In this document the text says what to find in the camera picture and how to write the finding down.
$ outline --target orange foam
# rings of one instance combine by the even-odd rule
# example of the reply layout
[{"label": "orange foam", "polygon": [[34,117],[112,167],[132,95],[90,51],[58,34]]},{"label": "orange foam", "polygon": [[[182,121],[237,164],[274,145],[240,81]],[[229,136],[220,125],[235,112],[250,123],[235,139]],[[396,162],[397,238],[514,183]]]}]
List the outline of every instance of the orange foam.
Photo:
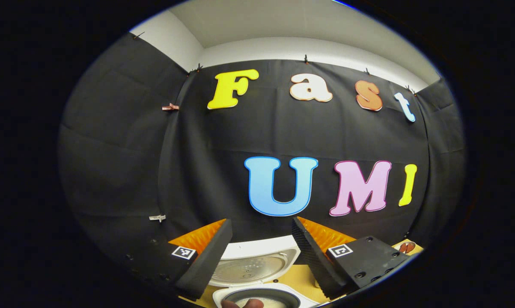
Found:
[{"label": "orange foam", "polygon": [[226,219],[218,220],[217,222],[212,222],[209,225],[205,225],[202,228],[198,228],[197,230],[191,231],[187,234],[184,234],[178,238],[174,238],[170,240],[168,243],[174,244],[177,246],[182,246],[185,248],[195,249],[198,255],[202,254],[204,248],[208,246],[216,232],[220,229],[222,224]]},{"label": "orange foam", "polygon": [[320,250],[322,250],[322,253],[324,254],[326,254],[326,250],[328,248],[357,240],[356,238],[342,234],[341,232],[337,232],[336,230],[322,226],[316,222],[311,222],[308,219],[301,217],[297,217],[297,219],[299,219],[306,230],[314,238],[314,241],[318,244]]}]

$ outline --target light blue letter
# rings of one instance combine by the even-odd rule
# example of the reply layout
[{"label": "light blue letter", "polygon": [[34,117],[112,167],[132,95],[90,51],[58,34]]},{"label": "light blue letter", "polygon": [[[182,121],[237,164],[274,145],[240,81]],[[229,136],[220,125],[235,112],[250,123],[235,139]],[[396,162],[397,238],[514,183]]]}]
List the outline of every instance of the light blue letter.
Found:
[{"label": "light blue letter", "polygon": [[307,207],[313,180],[313,169],[318,160],[310,157],[297,157],[290,160],[290,167],[295,169],[295,197],[289,202],[278,202],[273,197],[274,171],[280,167],[280,161],[273,157],[250,157],[244,162],[250,171],[250,203],[257,212],[269,216],[289,216],[297,214]]},{"label": "light blue letter", "polygon": [[408,102],[407,99],[404,98],[402,93],[398,92],[394,94],[394,97],[400,102],[400,105],[402,106],[402,110],[404,111],[404,115],[406,115],[406,118],[410,121],[415,121],[415,116],[410,111],[410,102]]}]

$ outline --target clip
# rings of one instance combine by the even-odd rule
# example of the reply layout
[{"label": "clip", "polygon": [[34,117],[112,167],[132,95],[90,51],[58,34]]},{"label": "clip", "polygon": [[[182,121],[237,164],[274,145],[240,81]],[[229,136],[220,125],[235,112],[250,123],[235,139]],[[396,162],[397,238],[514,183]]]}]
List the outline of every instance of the clip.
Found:
[{"label": "clip", "polygon": [[179,106],[173,105],[170,103],[169,106],[163,106],[162,111],[168,111],[168,110],[179,110]]},{"label": "clip", "polygon": [[132,39],[137,39],[138,37],[140,37],[140,35],[135,36],[135,37],[133,37]]},{"label": "clip", "polygon": [[158,220],[159,222],[162,222],[165,219],[166,215],[149,216],[149,220]]}]

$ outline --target black fabric backdrop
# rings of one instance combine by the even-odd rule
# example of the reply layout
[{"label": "black fabric backdrop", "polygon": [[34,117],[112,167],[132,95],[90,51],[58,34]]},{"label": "black fabric backdrop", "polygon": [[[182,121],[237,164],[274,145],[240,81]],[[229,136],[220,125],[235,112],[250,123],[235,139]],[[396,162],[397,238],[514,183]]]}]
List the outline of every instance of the black fabric backdrop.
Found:
[{"label": "black fabric backdrop", "polygon": [[[417,100],[377,76],[314,62],[236,62],[187,77],[170,58],[133,36],[119,39],[81,78],[65,108],[59,139],[67,200],[87,234],[113,260],[125,264],[125,254],[144,251],[150,240],[170,240],[223,218],[232,219],[233,242],[290,234],[294,215],[266,216],[250,205],[244,160],[253,156],[281,161],[274,174],[278,201],[294,196],[291,158],[316,158],[310,203],[297,215],[352,237],[371,234],[395,244],[408,236],[426,246],[453,211],[455,203],[447,201],[458,196],[455,183],[461,181],[452,167],[463,163],[453,150],[462,149],[462,131],[441,81],[419,92],[423,98]],[[248,69],[256,69],[259,78],[249,81],[244,95],[233,93],[238,105],[207,109],[216,74]],[[321,76],[333,99],[294,99],[289,90],[295,74]],[[383,109],[357,104],[359,80],[378,86]],[[415,123],[406,120],[394,98],[398,92],[410,101]],[[180,111],[162,111],[169,103]],[[365,180],[377,161],[392,163],[385,208],[357,213],[350,200],[349,214],[329,215],[339,189],[333,167],[342,160],[357,161]],[[417,166],[412,201],[399,207],[407,164]],[[148,219],[158,214],[167,219],[161,224]]]}]

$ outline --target orange letter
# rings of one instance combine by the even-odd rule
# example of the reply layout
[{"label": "orange letter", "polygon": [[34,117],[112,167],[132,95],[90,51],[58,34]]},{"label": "orange letter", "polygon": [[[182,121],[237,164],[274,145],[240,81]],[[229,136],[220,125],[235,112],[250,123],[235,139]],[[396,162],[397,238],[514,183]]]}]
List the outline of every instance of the orange letter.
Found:
[{"label": "orange letter", "polygon": [[373,111],[379,111],[383,107],[383,101],[379,97],[379,89],[371,82],[360,80],[356,82],[355,88],[358,92],[357,102],[360,107]]}]

